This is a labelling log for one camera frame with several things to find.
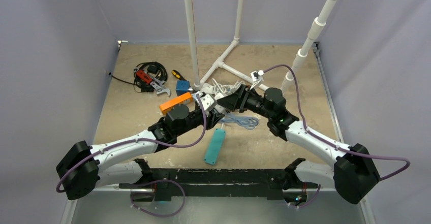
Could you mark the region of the blue cube socket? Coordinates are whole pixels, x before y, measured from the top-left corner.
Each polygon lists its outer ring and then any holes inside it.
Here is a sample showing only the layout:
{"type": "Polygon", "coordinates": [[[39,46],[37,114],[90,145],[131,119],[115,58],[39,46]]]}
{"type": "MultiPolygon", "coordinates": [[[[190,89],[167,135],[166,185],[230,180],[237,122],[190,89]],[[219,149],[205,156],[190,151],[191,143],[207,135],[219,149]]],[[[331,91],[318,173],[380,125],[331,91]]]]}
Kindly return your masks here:
{"type": "Polygon", "coordinates": [[[180,96],[189,91],[190,82],[188,80],[178,80],[175,87],[177,96],[180,96]]]}

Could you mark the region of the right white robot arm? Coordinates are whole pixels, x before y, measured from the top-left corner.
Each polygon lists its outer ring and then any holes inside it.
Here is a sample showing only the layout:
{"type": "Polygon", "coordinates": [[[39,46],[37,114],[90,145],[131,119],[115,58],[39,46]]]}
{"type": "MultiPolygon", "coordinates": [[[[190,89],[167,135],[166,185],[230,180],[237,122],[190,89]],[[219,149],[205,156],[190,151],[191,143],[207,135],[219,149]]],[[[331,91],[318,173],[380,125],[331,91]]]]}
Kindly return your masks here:
{"type": "Polygon", "coordinates": [[[304,183],[334,188],[347,202],[358,204],[380,181],[380,174],[366,147],[335,141],[305,125],[286,109],[286,99],[278,88],[259,95],[242,85],[234,93],[217,100],[227,111],[250,110],[267,118],[270,132],[320,158],[324,164],[296,159],[286,169],[283,189],[304,183]]]}

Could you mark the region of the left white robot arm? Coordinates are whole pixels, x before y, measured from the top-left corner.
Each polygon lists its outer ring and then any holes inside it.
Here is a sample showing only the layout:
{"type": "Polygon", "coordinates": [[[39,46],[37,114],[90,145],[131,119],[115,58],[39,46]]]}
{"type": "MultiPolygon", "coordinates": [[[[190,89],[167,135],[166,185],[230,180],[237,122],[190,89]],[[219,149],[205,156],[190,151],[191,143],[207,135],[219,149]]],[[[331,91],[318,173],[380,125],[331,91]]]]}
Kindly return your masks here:
{"type": "Polygon", "coordinates": [[[86,196],[98,184],[108,168],[133,157],[152,154],[168,147],[179,148],[177,138],[198,126],[212,129],[224,113],[209,112],[197,107],[189,111],[185,105],[174,106],[165,116],[148,129],[128,138],[102,145],[75,143],[56,166],[59,182],[56,192],[66,193],[69,200],[86,196]]]}

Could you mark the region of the white cube socket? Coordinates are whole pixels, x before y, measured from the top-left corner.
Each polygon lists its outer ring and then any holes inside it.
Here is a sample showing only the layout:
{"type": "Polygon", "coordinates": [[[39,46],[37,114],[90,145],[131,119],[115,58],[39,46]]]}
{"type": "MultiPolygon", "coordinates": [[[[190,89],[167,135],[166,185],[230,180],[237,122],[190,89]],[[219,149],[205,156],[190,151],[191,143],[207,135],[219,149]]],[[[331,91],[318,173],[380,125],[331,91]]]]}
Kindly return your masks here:
{"type": "Polygon", "coordinates": [[[215,109],[218,113],[228,114],[228,113],[229,113],[229,111],[228,111],[225,107],[221,106],[221,105],[219,104],[219,102],[218,102],[218,100],[219,100],[219,99],[221,99],[222,97],[223,97],[223,95],[222,95],[222,94],[217,94],[217,95],[214,97],[214,98],[215,98],[215,100],[216,100],[216,102],[217,102],[217,104],[215,105],[214,109],[215,109]]]}

